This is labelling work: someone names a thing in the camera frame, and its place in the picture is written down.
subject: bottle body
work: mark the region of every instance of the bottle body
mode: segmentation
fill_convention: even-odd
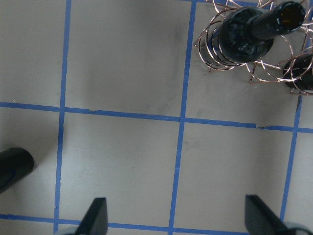
[[[274,37],[298,29],[304,17],[303,7],[293,1],[284,2],[271,11],[239,8],[206,38],[201,38],[201,55],[208,63],[218,62],[224,66],[253,62],[270,50]]]
[[[0,193],[30,173],[34,160],[21,148],[10,148],[0,153]]]
[[[298,77],[302,73],[305,72],[305,70],[309,67],[311,61],[312,61],[312,54],[302,55],[299,56],[292,67],[292,76]],[[283,74],[287,72],[287,69],[290,66],[290,62],[288,62],[285,65],[285,68],[283,70]],[[312,75],[312,68],[310,68],[301,78],[295,80],[294,82],[285,82],[286,85],[288,85],[290,88],[299,88],[301,90],[311,90],[313,91],[313,75]],[[285,77],[285,79],[291,79],[291,73],[288,72]]]

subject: gray floor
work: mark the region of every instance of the gray floor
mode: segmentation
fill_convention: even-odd
[[[313,230],[312,97],[208,73],[191,42],[211,4],[0,6],[0,146],[37,165],[0,195],[2,235],[75,226],[95,197],[109,235],[241,235],[246,194]]]

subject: wine bottle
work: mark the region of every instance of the wine bottle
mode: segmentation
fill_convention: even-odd
[[[207,40],[201,38],[201,54],[209,63],[218,61],[226,66],[258,60],[270,50],[274,37],[294,32],[304,17],[303,7],[293,1],[281,3],[269,11],[242,7],[212,30]]]
[[[0,153],[0,193],[30,173],[33,157],[22,148],[10,148]]]
[[[312,60],[312,54],[306,54],[299,56],[294,61],[294,65],[292,67],[292,77],[296,78],[299,75],[303,74],[307,68],[309,67]],[[283,74],[285,74],[290,66],[290,61],[285,65]],[[291,79],[291,72],[289,71],[284,79]],[[295,80],[294,82],[285,82],[290,88],[299,88],[303,91],[313,91],[313,75],[312,68],[308,69],[308,71],[301,76],[301,78]]]

